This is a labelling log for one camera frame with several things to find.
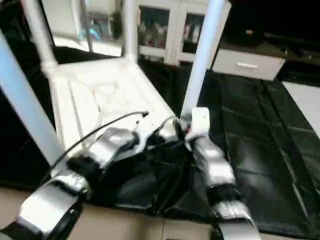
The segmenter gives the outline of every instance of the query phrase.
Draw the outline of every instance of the white pole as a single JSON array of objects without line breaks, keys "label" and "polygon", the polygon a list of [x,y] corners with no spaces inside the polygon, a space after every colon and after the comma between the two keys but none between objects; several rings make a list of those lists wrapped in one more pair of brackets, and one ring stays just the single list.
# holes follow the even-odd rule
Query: white pole
[{"label": "white pole", "polygon": [[1,31],[0,87],[45,159],[54,164],[64,149]]},{"label": "white pole", "polygon": [[138,12],[136,0],[124,0],[122,19],[124,28],[124,56],[138,59]]},{"label": "white pole", "polygon": [[36,48],[41,59],[42,70],[45,74],[51,72],[57,66],[57,61],[52,53],[51,44],[45,22],[36,0],[23,0],[24,13],[30,26],[32,36],[36,42]]},{"label": "white pole", "polygon": [[197,106],[225,0],[210,0],[201,30],[181,116]]}]

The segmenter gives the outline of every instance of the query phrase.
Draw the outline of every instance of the white wall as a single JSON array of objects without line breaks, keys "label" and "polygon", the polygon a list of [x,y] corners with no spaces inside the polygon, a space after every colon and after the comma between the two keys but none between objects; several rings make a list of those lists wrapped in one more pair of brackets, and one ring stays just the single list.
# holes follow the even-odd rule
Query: white wall
[{"label": "white wall", "polygon": [[52,33],[70,38],[77,37],[76,24],[70,0],[42,0]]},{"label": "white wall", "polygon": [[89,0],[87,10],[99,14],[112,14],[116,10],[116,1],[120,0]]}]

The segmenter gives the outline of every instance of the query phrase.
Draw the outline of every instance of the tiled floor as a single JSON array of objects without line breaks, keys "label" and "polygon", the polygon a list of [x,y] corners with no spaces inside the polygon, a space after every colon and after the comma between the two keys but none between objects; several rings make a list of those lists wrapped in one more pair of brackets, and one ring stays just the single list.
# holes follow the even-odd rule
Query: tiled floor
[{"label": "tiled floor", "polygon": [[[26,192],[0,188],[0,229],[14,218]],[[209,240],[210,226],[189,221],[163,220],[142,214],[86,205],[70,240]],[[262,234],[262,240],[290,238]]]}]

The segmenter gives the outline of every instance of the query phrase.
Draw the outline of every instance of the black tarp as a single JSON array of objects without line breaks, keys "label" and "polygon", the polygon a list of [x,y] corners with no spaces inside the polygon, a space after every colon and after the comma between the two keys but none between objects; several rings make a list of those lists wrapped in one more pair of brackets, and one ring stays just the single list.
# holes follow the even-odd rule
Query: black tarp
[{"label": "black tarp", "polygon": [[[53,120],[48,82],[34,46],[11,47]],[[60,63],[105,58],[66,47],[53,51]],[[190,69],[139,64],[179,115]],[[320,141],[281,82],[208,71],[199,106],[210,110],[210,138],[231,163],[259,230],[320,239]],[[0,184],[33,190],[48,165],[3,96],[1,111],[7,142],[2,146]],[[8,132],[13,129],[15,135]],[[183,144],[162,146],[113,165],[91,203],[150,216],[214,221],[203,179]]]}]

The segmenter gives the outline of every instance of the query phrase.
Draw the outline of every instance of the white cabinet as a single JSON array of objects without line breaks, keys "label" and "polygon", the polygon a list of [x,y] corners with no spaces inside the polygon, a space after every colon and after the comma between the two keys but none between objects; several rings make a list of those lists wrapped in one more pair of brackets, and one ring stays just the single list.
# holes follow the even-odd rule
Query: white cabinet
[{"label": "white cabinet", "polygon": [[220,49],[212,70],[216,73],[272,81],[284,63],[285,59],[280,57]]},{"label": "white cabinet", "polygon": [[[139,7],[139,53],[142,58],[170,65],[188,65],[195,59],[208,0],[137,0]],[[207,62],[217,51],[231,4],[225,0]]]},{"label": "white cabinet", "polygon": [[[176,24],[174,47],[171,57],[173,65],[193,63],[200,37],[200,31],[205,19],[208,3],[204,1],[181,1],[179,6],[178,20]],[[220,17],[214,43],[211,49],[211,58],[207,62],[210,68],[214,59],[220,37],[224,30],[231,4],[224,1],[223,11]]]}]

